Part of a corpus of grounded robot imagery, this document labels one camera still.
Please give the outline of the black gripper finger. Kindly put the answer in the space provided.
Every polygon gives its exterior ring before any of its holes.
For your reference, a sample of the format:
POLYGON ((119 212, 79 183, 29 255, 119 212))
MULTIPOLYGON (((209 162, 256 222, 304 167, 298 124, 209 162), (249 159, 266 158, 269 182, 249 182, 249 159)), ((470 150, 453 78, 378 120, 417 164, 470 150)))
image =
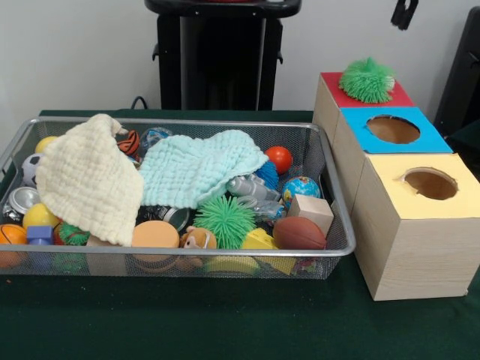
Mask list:
POLYGON ((401 31, 406 31, 410 26, 418 4, 419 0, 397 0, 391 16, 391 24, 401 31))

